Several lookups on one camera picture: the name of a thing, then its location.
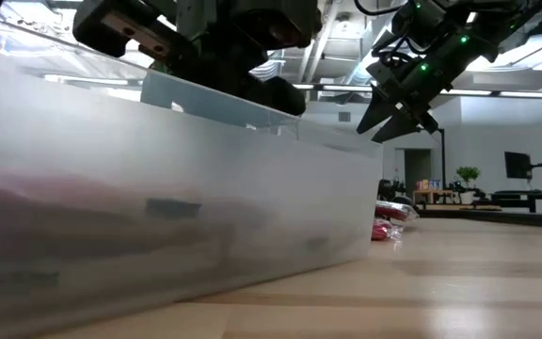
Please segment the small wooden table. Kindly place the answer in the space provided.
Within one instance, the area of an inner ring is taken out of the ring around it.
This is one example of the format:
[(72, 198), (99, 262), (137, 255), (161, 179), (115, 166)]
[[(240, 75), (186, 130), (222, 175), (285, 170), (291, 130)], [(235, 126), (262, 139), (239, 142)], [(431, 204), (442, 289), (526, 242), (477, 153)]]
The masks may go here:
[(414, 190), (412, 200), (416, 204), (451, 204), (454, 202), (454, 192), (444, 189)]

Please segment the red popcorn bag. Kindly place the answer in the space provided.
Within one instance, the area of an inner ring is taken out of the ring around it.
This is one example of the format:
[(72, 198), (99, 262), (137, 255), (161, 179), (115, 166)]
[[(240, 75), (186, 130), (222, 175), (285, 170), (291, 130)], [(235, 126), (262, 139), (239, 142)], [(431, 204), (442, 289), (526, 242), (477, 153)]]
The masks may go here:
[(372, 241), (400, 240), (402, 229), (386, 219), (375, 219), (372, 227)]
[(418, 212), (411, 205), (386, 201), (376, 202), (375, 214), (377, 216), (394, 218), (400, 221), (412, 221), (420, 217)]

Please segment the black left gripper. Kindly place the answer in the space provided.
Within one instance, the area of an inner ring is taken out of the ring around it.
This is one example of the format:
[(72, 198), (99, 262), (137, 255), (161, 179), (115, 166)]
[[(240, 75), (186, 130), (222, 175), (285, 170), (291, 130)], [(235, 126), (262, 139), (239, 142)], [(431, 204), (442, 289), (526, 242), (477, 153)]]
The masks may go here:
[(305, 48), (321, 31), (317, 0), (84, 0), (76, 40), (112, 57), (135, 40), (184, 80), (251, 102), (271, 92), (250, 71), (269, 51)]

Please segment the black aluminium table frame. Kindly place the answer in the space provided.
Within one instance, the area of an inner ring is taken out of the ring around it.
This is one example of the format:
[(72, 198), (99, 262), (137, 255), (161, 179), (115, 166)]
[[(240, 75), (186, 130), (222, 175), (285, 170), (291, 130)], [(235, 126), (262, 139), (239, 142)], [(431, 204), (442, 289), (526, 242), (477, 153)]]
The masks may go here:
[(453, 218), (542, 227), (542, 214), (487, 210), (420, 210), (421, 218)]

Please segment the black computer monitor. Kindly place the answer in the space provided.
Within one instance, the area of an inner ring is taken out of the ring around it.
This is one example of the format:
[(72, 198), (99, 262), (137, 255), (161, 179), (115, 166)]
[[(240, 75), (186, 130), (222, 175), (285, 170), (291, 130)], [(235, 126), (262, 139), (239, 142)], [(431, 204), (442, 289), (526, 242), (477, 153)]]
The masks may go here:
[(505, 171), (509, 179), (527, 179), (533, 178), (531, 157), (527, 153), (505, 152)]

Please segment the small green potted plant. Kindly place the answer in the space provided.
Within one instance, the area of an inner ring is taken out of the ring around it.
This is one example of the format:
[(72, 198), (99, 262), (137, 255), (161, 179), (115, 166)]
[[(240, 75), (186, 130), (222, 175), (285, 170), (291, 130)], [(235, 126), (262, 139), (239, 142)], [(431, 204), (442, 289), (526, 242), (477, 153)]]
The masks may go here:
[(459, 167), (456, 174), (466, 186), (465, 191), (459, 194), (461, 203), (465, 205), (472, 204), (475, 190), (470, 184), (480, 176), (481, 171), (476, 167)]

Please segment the black vertical pole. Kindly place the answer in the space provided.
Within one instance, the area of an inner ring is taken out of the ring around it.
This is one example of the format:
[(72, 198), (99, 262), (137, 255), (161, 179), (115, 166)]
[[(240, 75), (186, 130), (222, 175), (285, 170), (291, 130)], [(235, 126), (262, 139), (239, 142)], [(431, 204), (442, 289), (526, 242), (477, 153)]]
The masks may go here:
[(446, 183), (446, 149), (445, 149), (445, 131), (443, 128), (438, 129), (440, 134), (440, 169), (441, 169), (441, 184), (444, 189)]

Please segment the clear plastic bin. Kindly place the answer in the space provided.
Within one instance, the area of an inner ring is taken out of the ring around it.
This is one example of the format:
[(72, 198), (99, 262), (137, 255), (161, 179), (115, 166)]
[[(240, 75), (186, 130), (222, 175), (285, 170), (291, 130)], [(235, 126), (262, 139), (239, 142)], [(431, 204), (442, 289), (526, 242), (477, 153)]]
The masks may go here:
[(184, 106), (61, 82), (89, 50), (0, 22), (0, 339), (364, 257), (378, 144), (167, 75)]

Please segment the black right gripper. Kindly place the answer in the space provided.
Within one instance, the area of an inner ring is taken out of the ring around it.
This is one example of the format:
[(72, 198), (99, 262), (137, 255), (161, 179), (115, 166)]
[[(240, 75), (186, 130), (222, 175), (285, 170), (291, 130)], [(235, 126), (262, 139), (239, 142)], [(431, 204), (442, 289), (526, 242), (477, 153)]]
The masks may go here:
[(479, 56), (492, 55), (492, 20), (444, 21), (435, 26), (421, 19), (394, 18), (391, 30), (374, 44), (378, 61), (367, 72), (376, 81), (371, 102), (356, 129), (363, 134), (377, 126), (372, 141), (432, 134), (438, 122), (430, 102)]

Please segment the silver horizontal rail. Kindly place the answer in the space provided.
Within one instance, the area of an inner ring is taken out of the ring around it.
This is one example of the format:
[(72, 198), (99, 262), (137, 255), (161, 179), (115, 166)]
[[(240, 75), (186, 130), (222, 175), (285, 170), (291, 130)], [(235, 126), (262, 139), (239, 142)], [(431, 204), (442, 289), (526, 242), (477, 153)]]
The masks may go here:
[[(333, 85), (333, 84), (294, 84), (296, 89), (305, 91), (332, 91), (332, 92), (355, 92), (371, 93), (371, 86)], [(442, 90), (440, 96), (463, 96), (463, 97), (493, 97), (507, 99), (540, 99), (542, 91), (525, 90), (486, 90), (486, 89), (450, 89)]]

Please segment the black desk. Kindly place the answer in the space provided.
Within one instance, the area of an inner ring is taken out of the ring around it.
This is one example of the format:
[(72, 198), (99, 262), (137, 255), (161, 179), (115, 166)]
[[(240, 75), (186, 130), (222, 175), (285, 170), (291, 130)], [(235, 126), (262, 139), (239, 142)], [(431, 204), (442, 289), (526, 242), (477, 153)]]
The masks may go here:
[(530, 213), (535, 213), (536, 202), (542, 201), (542, 191), (498, 191), (490, 195), (490, 200), (500, 207), (524, 208)]

